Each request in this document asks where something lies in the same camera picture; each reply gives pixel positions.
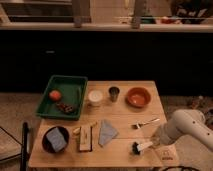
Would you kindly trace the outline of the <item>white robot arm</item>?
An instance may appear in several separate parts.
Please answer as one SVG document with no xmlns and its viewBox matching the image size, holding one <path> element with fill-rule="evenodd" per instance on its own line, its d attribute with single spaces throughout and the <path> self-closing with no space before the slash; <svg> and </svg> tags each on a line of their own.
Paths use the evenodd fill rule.
<svg viewBox="0 0 213 171">
<path fill-rule="evenodd" d="M 180 137 L 190 135 L 213 152 L 213 130 L 205 125 L 204 114 L 195 109 L 179 109 L 160 125 L 150 140 L 155 146 L 174 144 Z"/>
</svg>

